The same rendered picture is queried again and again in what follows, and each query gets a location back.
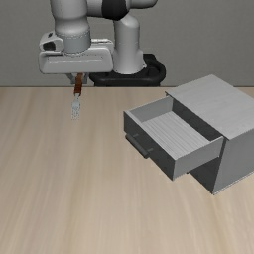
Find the grey cabinet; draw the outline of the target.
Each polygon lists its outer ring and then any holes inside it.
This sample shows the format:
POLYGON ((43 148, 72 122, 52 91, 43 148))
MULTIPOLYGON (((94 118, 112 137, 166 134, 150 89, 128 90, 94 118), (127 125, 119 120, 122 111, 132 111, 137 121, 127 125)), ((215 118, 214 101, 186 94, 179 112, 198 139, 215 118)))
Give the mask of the grey cabinet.
POLYGON ((217 194, 254 173, 254 98, 209 76, 166 92, 224 137, 219 157, 190 174, 217 194))

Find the grey open drawer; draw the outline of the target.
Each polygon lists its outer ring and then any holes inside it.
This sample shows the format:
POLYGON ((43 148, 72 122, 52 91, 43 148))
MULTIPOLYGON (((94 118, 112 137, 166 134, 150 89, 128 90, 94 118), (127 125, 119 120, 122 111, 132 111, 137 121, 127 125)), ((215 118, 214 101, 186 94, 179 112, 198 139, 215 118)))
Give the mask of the grey open drawer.
POLYGON ((173 181, 220 155, 223 136, 166 96, 124 112, 125 138, 173 181))

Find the brown-handled silver fork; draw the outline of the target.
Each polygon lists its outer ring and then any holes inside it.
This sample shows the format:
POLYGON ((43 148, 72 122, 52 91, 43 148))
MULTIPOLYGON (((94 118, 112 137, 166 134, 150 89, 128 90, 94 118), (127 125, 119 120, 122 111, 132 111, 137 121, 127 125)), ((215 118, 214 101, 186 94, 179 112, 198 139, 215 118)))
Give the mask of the brown-handled silver fork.
POLYGON ((74 100, 71 103, 71 119, 76 120, 79 117, 80 102, 79 98, 81 96, 82 90, 82 73, 79 73, 75 78, 73 96, 74 100))

